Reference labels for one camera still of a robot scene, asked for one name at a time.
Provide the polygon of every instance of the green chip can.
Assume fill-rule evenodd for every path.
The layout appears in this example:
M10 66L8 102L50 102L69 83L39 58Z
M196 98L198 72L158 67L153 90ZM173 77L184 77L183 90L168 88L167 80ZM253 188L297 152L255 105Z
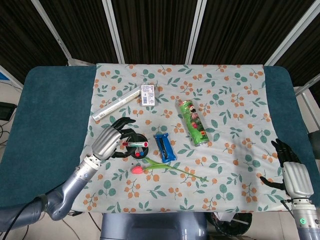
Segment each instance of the green chip can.
M205 128L197 114L197 110L191 100L182 101L179 103L180 111L183 120L188 128L190 136L193 139L194 145L200 146L209 142Z

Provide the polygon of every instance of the robotic hand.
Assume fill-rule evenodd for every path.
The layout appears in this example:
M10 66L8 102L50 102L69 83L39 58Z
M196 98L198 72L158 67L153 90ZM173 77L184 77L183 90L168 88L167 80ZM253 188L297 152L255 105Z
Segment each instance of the robotic hand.
M300 239L320 240L320 220L316 207L309 201L314 190L306 166L300 162L286 143L279 139L271 143L280 161L283 183L270 182L263 176L260 177L261 181L271 188L285 190L286 194L291 197L290 200L281 202L291 203L292 212L290 213L294 217Z
M92 145L92 155L86 156L75 168L73 174L61 186L37 196L27 205L19 205L0 210L0 232L19 228L37 222L41 212L47 212L54 220L63 219L70 211L72 204L84 186L95 175L101 161L111 158L126 158L135 151L135 147L127 152L117 152L119 140L131 137L135 142L137 134L132 129L123 129L126 124L136 120L122 117L111 126L105 128Z

